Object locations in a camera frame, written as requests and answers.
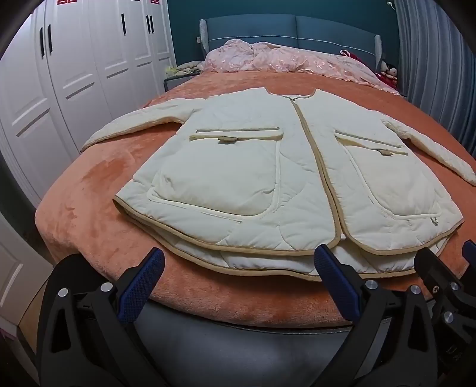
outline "white quilted jacket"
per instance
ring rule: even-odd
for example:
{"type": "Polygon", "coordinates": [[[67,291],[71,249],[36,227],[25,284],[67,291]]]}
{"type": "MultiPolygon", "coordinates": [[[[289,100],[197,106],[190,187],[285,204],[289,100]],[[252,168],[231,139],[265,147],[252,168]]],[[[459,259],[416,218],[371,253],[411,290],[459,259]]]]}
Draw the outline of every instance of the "white quilted jacket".
{"type": "Polygon", "coordinates": [[[320,244],[369,276],[410,273],[424,246],[438,253],[463,217],[401,138],[476,185],[443,146],[320,90],[174,99],[116,119],[83,149],[171,121],[183,125],[114,200],[177,254],[230,274],[315,279],[320,244]]]}

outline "pink comforter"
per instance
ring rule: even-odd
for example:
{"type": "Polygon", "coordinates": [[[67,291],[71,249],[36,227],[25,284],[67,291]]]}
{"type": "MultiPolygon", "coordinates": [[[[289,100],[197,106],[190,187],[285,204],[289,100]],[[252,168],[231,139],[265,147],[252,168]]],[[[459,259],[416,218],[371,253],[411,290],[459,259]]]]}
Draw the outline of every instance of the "pink comforter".
{"type": "Polygon", "coordinates": [[[368,85],[400,95],[355,59],[266,42],[249,44],[240,39],[231,39],[223,46],[210,51],[200,67],[203,71],[215,72],[306,72],[368,85]]]}

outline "beige piping trim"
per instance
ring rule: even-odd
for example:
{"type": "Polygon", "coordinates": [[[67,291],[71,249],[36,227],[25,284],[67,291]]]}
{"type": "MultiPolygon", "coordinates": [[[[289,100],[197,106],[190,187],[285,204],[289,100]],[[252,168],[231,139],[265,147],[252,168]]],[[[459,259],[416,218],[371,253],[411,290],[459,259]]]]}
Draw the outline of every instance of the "beige piping trim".
{"type": "Polygon", "coordinates": [[[289,98],[289,99],[299,98],[300,100],[305,99],[305,98],[314,97],[314,94],[316,94],[316,91],[320,90],[320,89],[314,89],[314,91],[313,91],[311,94],[308,94],[308,95],[299,95],[299,96],[298,96],[297,94],[274,94],[274,93],[269,92],[266,87],[263,87],[263,89],[265,89],[266,92],[267,92],[269,95],[277,95],[278,97],[285,97],[285,98],[289,98]]]}
{"type": "Polygon", "coordinates": [[[301,126],[304,130],[304,134],[306,135],[307,141],[309,142],[309,145],[311,146],[312,153],[314,154],[314,157],[316,159],[317,169],[319,171],[319,175],[321,178],[322,187],[324,188],[324,191],[326,192],[326,195],[327,195],[327,201],[329,202],[332,218],[334,220],[334,229],[336,231],[336,236],[327,245],[329,248],[332,248],[339,243],[340,237],[342,235],[342,229],[341,229],[341,224],[339,221],[339,213],[337,211],[336,202],[333,198],[333,195],[329,187],[330,186],[329,177],[327,177],[327,173],[323,167],[324,160],[322,159],[322,156],[321,156],[321,153],[319,152],[316,141],[314,140],[314,137],[311,134],[311,130],[309,129],[309,126],[307,125],[306,119],[304,118],[301,109],[291,98],[290,98],[290,101],[293,104],[294,109],[296,110],[297,116],[299,117],[299,120],[301,121],[301,126]]]}
{"type": "MultiPolygon", "coordinates": [[[[163,245],[166,249],[170,250],[172,253],[187,259],[188,261],[191,261],[201,267],[204,267],[209,270],[213,270],[218,273],[222,274],[227,274],[227,275],[238,275],[241,277],[258,277],[258,276],[264,276],[264,275],[289,275],[291,277],[295,278],[300,278],[304,279],[307,281],[313,281],[313,282],[322,282],[321,278],[318,275],[309,275],[309,274],[303,274],[303,273],[298,273],[294,272],[292,270],[272,270],[272,269],[234,269],[230,267],[222,267],[218,265],[211,264],[209,262],[203,261],[200,258],[197,258],[193,255],[190,255],[188,253],[185,253],[173,245],[171,245],[169,242],[167,242],[164,238],[162,238],[159,234],[154,232],[149,227],[146,227],[144,224],[142,224],[140,221],[136,220],[132,214],[128,214],[127,210],[121,207],[118,207],[119,212],[121,212],[123,215],[126,215],[129,220],[135,224],[137,227],[142,229],[144,232],[152,236],[154,239],[159,241],[161,245],[163,245]]],[[[390,278],[390,277],[402,277],[404,275],[410,275],[415,273],[414,269],[409,269],[409,270],[403,270],[399,272],[392,272],[392,273],[362,273],[359,274],[361,278],[390,278]]]]}
{"type": "MultiPolygon", "coordinates": [[[[134,216],[136,219],[140,219],[146,223],[151,223],[154,226],[157,226],[165,231],[168,231],[171,234],[178,236],[179,238],[183,239],[184,241],[193,243],[197,246],[204,247],[209,250],[218,250],[218,251],[231,251],[236,253],[245,253],[245,254],[261,254],[261,255],[277,255],[277,256],[303,256],[303,255],[312,255],[314,254],[314,250],[275,250],[275,249],[257,249],[257,248],[249,248],[249,247],[239,247],[239,246],[223,246],[214,243],[203,242],[199,239],[192,238],[175,228],[167,226],[166,224],[160,223],[155,219],[149,218],[134,210],[131,206],[129,206],[125,201],[121,198],[115,196],[113,198],[114,204],[116,205],[117,209],[121,211],[121,207],[123,207],[130,216],[134,216]]],[[[340,241],[340,234],[339,239],[334,243],[334,240],[327,244],[329,248],[332,248],[337,245],[340,241]]]]}
{"type": "Polygon", "coordinates": [[[448,239],[445,240],[445,242],[443,243],[443,246],[441,246],[441,248],[436,252],[436,256],[440,256],[441,252],[443,251],[443,249],[446,247],[446,244],[448,243],[448,241],[451,239],[451,237],[449,237],[448,239]]]}
{"type": "MultiPolygon", "coordinates": [[[[308,140],[309,140],[309,143],[311,144],[311,148],[312,150],[314,151],[314,154],[315,154],[315,157],[316,157],[316,161],[317,159],[319,158],[319,162],[317,163],[318,167],[319,167],[319,173],[321,173],[321,165],[319,163],[322,163],[322,165],[324,165],[324,160],[322,159],[322,156],[319,152],[319,149],[317,147],[317,144],[316,142],[314,141],[314,137],[312,137],[312,134],[311,134],[311,131],[307,125],[307,122],[306,122],[306,119],[304,118],[304,116],[302,115],[302,112],[301,110],[299,109],[299,106],[293,102],[293,105],[295,106],[296,108],[296,111],[298,112],[298,115],[301,117],[302,116],[302,120],[301,120],[301,123],[303,124],[303,128],[304,128],[304,131],[306,132],[306,136],[309,135],[309,137],[312,139],[312,141],[309,139],[308,137],[308,140]]],[[[406,248],[402,248],[402,249],[394,249],[394,250],[376,250],[372,247],[369,247],[361,242],[359,242],[357,239],[355,239],[349,232],[348,228],[347,228],[347,225],[346,225],[346,222],[345,222],[345,217],[344,217],[344,212],[342,211],[342,207],[340,206],[340,202],[339,200],[337,199],[337,193],[336,191],[334,190],[334,186],[328,182],[330,182],[330,178],[329,176],[327,175],[327,169],[326,168],[322,168],[322,174],[321,174],[321,179],[323,181],[326,182],[326,186],[328,188],[328,190],[330,191],[331,195],[332,195],[332,200],[330,200],[329,202],[332,203],[331,205],[331,209],[332,209],[332,212],[333,212],[333,216],[334,216],[334,208],[337,209],[337,213],[338,213],[338,219],[340,220],[340,226],[342,226],[342,229],[344,230],[344,234],[346,235],[347,238],[349,238],[352,242],[354,242],[357,246],[359,246],[362,250],[365,250],[369,253],[372,253],[372,254],[375,254],[375,255],[396,255],[396,254],[404,254],[404,253],[412,253],[414,251],[418,251],[424,247],[429,247],[431,246],[432,244],[435,244],[436,242],[438,242],[440,239],[444,238],[445,236],[448,236],[450,234],[452,234],[465,220],[464,218],[462,218],[458,223],[456,223],[456,225],[454,225],[452,228],[450,228],[448,231],[442,233],[442,234],[439,234],[437,235],[435,238],[433,238],[432,240],[426,242],[425,244],[421,244],[419,246],[414,246],[414,247],[406,247],[406,248]]]]}

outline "blue upholstered headboard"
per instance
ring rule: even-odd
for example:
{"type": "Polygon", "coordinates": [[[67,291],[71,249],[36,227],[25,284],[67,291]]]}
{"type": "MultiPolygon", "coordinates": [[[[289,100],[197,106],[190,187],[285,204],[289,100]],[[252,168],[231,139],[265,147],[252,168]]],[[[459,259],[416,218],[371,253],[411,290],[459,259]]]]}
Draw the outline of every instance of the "blue upholstered headboard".
{"type": "Polygon", "coordinates": [[[380,35],[335,21],[272,13],[232,15],[200,20],[205,54],[229,39],[248,43],[267,41],[282,46],[340,54],[345,49],[365,64],[378,69],[382,58],[380,35]]]}

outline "jacket pocket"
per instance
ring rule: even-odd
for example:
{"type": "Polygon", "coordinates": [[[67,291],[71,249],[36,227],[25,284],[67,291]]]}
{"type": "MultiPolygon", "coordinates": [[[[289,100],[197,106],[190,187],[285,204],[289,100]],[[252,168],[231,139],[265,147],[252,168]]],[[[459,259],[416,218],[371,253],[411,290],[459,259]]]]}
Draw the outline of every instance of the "jacket pocket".
{"type": "Polygon", "coordinates": [[[278,201],[279,128],[197,131],[152,182],[155,201],[216,216],[262,215],[278,201]]]}
{"type": "Polygon", "coordinates": [[[433,184],[403,145],[335,133],[371,201],[400,219],[437,217],[441,210],[433,184]]]}

